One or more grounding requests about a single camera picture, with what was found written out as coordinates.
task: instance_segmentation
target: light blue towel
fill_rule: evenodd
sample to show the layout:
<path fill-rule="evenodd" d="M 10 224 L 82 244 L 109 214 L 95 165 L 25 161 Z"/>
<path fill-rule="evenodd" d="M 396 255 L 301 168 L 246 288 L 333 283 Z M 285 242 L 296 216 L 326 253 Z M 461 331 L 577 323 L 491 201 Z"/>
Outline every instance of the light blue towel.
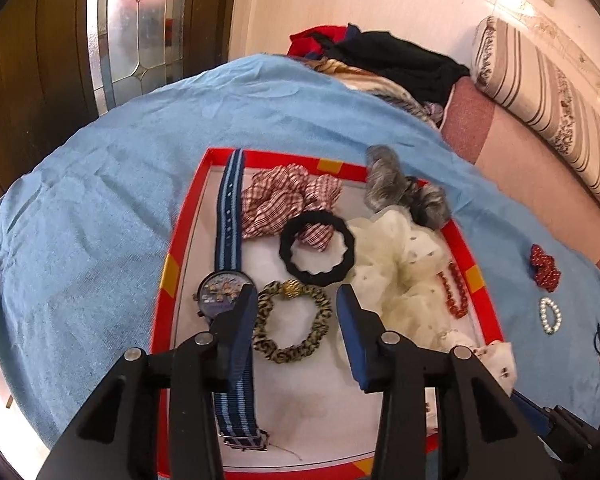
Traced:
<path fill-rule="evenodd" d="M 78 131 L 0 200 L 0 365 L 47 445 L 130 346 L 147 348 L 174 222 L 209 146 L 364 164 L 390 145 L 405 173 L 445 187 L 486 280 L 518 390 L 600 423 L 600 272 L 456 156 L 439 133 L 380 99 L 283 57 L 240 59 L 108 112 Z M 528 258 L 562 271 L 547 336 Z"/>

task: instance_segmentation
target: red bow hair clip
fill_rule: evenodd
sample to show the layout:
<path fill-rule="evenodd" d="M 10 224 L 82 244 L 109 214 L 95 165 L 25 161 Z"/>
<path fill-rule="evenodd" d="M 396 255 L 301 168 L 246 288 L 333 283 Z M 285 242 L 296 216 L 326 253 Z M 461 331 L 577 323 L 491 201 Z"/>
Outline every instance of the red bow hair clip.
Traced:
<path fill-rule="evenodd" d="M 555 267 L 555 259 L 550 254 L 545 253 L 538 244 L 531 246 L 531 266 L 536 270 L 534 281 L 536 284 L 553 292 L 560 282 L 561 272 Z"/>

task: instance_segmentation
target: red cloth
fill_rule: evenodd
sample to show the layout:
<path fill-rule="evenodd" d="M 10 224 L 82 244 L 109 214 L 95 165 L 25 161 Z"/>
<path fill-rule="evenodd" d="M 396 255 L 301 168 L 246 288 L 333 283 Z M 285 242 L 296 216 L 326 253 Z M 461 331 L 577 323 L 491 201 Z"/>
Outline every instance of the red cloth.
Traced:
<path fill-rule="evenodd" d="M 339 25 L 318 25 L 318 27 L 308 28 L 307 30 L 293 34 L 289 36 L 291 46 L 289 47 L 289 52 L 286 54 L 288 56 L 298 57 L 304 57 L 310 52 L 321 54 L 322 47 L 320 46 L 320 43 L 309 36 L 312 32 L 319 32 L 320 34 L 331 38 L 333 43 L 339 43 L 344 40 L 347 27 L 341 27 Z"/>
<path fill-rule="evenodd" d="M 242 192 L 242 237 L 277 235 L 287 221 L 303 211 L 331 211 L 341 192 L 339 178 L 324 174 L 311 180 L 299 164 L 261 170 Z M 299 240 L 323 251 L 332 236 L 332 226 L 318 224 L 309 226 Z"/>
<path fill-rule="evenodd" d="M 560 282 L 561 272 L 555 267 L 555 259 L 545 253 L 538 244 L 531 246 L 531 266 L 536 270 L 534 280 L 536 284 L 553 292 Z"/>

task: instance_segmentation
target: red beaded necklace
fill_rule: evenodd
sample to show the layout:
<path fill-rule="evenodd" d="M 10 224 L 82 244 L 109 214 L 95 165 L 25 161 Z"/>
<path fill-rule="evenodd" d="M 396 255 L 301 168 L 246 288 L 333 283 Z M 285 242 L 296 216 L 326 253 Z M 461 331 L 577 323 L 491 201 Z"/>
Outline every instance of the red beaded necklace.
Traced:
<path fill-rule="evenodd" d="M 456 284 L 456 288 L 458 289 L 458 294 L 460 295 L 460 306 L 458 306 L 456 300 L 454 299 L 454 295 L 451 292 L 451 286 L 449 285 L 445 273 L 439 272 L 438 276 L 442 279 L 442 284 L 445 286 L 446 307 L 448 308 L 450 314 L 453 317 L 455 317 L 456 319 L 460 319 L 461 317 L 466 316 L 469 312 L 469 300 L 464 290 L 464 284 L 462 282 L 460 270 L 458 269 L 455 263 L 449 263 L 449 271 L 451 272 L 451 276 L 453 277 L 454 282 Z"/>

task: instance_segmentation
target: gray fur scrunchie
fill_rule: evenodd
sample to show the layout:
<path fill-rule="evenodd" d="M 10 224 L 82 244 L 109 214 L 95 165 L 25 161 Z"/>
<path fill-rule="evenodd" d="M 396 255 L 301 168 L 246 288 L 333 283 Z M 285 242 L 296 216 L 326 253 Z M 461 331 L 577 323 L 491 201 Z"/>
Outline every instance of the gray fur scrunchie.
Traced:
<path fill-rule="evenodd" d="M 375 144 L 366 149 L 365 205 L 378 212 L 390 205 L 411 211 L 418 225 L 438 230 L 451 218 L 445 191 L 434 184 L 420 186 L 414 176 L 405 176 L 397 153 Z"/>

